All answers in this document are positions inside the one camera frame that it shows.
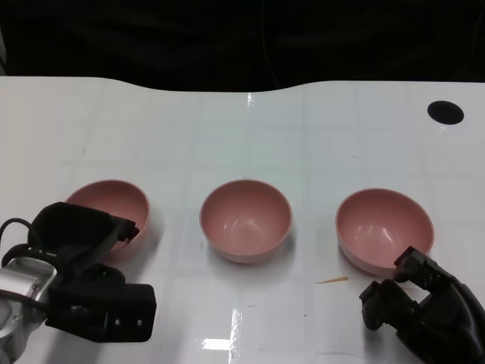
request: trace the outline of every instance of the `white table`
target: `white table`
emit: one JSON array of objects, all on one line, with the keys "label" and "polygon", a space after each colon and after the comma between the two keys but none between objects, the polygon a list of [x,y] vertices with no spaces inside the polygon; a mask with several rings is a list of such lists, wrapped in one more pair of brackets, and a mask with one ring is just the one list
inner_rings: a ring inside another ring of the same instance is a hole
[{"label": "white table", "polygon": [[[408,194],[433,220],[431,256],[485,303],[484,96],[463,83],[221,94],[0,77],[1,221],[32,220],[104,178],[139,185],[153,212],[150,241],[120,267],[155,288],[152,339],[94,344],[42,326],[19,363],[417,363],[392,328],[364,328],[358,295],[373,278],[339,252],[334,215],[365,187]],[[462,123],[429,118],[441,99],[463,109]],[[295,243],[268,265],[222,261],[199,228],[206,195],[241,177],[276,185],[293,207]],[[25,236],[10,227],[1,254]]]}]

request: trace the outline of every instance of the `black curtain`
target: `black curtain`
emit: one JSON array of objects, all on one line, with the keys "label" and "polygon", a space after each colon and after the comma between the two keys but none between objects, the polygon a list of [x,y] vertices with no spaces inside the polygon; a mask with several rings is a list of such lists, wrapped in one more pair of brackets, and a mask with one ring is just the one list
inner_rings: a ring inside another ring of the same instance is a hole
[{"label": "black curtain", "polygon": [[485,0],[0,0],[11,75],[172,90],[485,81]]}]

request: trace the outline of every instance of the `black cable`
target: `black cable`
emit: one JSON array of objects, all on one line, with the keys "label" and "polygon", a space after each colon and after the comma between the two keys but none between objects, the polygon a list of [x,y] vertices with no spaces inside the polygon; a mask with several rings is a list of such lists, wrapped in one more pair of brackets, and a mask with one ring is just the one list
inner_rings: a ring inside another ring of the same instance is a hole
[{"label": "black cable", "polygon": [[10,225],[12,222],[17,222],[19,224],[26,226],[27,229],[29,229],[29,232],[32,234],[33,239],[36,241],[36,244],[38,246],[42,246],[40,237],[37,234],[37,232],[34,230],[32,224],[26,220],[23,220],[22,218],[9,218],[6,222],[3,223],[3,225],[0,227],[0,242],[2,241],[3,232],[5,231],[7,226]]},{"label": "black cable", "polygon": [[482,1],[482,5],[480,7],[480,11],[478,12],[477,20],[475,21],[473,36],[471,38],[470,54],[468,55],[465,63],[456,72],[456,74],[455,74],[455,76],[453,77],[452,80],[455,80],[456,77],[460,76],[460,74],[463,74],[463,72],[466,71],[466,69],[468,68],[468,66],[471,63],[471,60],[473,59],[473,56],[474,56],[474,53],[475,53],[475,49],[477,48],[478,33],[480,31],[480,25],[481,25],[481,22],[482,22],[483,14],[484,13],[485,13],[485,0]]},{"label": "black cable", "polygon": [[273,68],[271,67],[271,62],[268,57],[268,51],[266,49],[266,37],[264,35],[264,0],[261,0],[261,41],[263,45],[264,60],[266,61],[266,65],[268,66],[268,69],[270,70],[271,77],[273,78],[274,86],[277,89],[279,89],[280,83],[278,82],[278,77],[276,77],[276,74],[274,73]]},{"label": "black cable", "polygon": [[1,55],[0,55],[0,67],[3,69],[5,73],[7,73],[7,64],[5,63]]},{"label": "black cable", "polygon": [[43,312],[48,312],[49,310],[49,306],[47,306],[45,303],[35,301],[30,297],[24,296],[23,294],[11,292],[9,290],[0,290],[0,298],[19,302],[25,306],[32,307],[33,309],[40,309]]}]

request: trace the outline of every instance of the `robotic arm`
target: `robotic arm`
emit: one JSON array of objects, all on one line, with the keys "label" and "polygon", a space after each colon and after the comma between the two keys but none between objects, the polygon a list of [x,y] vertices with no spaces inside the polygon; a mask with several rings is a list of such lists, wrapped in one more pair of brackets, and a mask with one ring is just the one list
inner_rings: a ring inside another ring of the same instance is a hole
[{"label": "robotic arm", "polygon": [[[485,364],[485,311],[468,287],[412,247],[394,264],[394,280],[374,281],[359,297],[367,328],[393,326],[428,364]],[[405,281],[430,294],[411,300],[396,283]]]},{"label": "robotic arm", "polygon": [[14,246],[0,269],[0,364],[15,362],[43,322],[96,342],[140,342],[152,335],[153,287],[126,284],[99,264],[117,241],[138,234],[135,223],[63,202],[44,208],[28,243]]}]

